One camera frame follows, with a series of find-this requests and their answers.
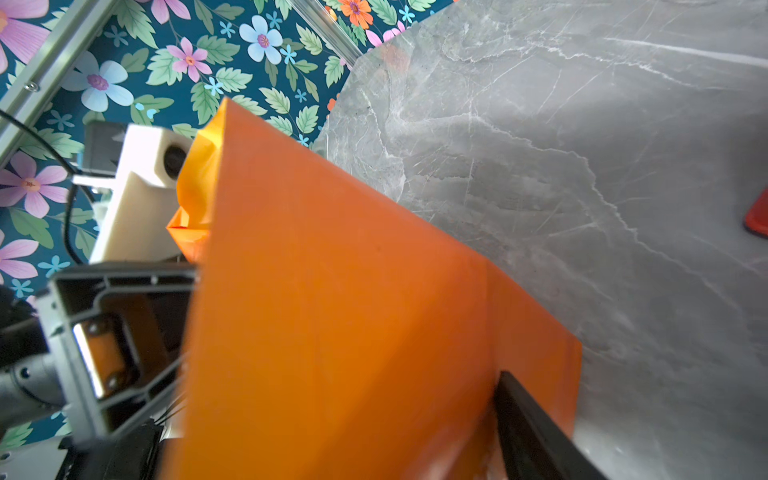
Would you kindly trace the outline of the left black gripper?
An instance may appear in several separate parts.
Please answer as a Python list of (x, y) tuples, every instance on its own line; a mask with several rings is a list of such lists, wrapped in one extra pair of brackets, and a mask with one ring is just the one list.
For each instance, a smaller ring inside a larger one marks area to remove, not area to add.
[(53, 275), (36, 300), (72, 441), (115, 441), (169, 406), (199, 275), (189, 263), (104, 262)]

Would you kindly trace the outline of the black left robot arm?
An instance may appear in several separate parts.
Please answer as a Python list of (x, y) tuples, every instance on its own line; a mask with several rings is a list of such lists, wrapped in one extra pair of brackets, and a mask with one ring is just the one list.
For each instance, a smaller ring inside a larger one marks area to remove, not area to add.
[(188, 263), (107, 262), (56, 273), (34, 302), (1, 291), (1, 426), (55, 412), (71, 428), (61, 479), (155, 479), (185, 405)]

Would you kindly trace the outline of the yellow wrapping paper sheet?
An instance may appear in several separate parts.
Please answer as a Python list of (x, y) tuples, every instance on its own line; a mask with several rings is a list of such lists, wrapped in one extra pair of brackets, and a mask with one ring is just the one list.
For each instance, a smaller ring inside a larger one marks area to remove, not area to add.
[(510, 372), (572, 441), (580, 342), (489, 259), (225, 100), (166, 479), (508, 478)]

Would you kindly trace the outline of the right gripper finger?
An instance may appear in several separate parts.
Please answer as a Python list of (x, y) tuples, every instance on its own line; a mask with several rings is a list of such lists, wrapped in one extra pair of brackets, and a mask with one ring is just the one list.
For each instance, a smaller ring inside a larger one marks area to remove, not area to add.
[(500, 374), (494, 409), (509, 479), (606, 479), (508, 371)]

